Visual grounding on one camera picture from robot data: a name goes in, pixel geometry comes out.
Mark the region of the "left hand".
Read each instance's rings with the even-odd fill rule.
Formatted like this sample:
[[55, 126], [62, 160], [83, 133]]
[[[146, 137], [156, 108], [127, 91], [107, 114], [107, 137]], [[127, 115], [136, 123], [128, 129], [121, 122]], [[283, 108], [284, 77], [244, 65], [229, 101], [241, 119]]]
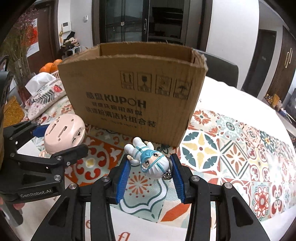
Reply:
[[[0, 205], [4, 205], [4, 200], [0, 197]], [[24, 203], [13, 204], [14, 209], [21, 210], [24, 207]]]

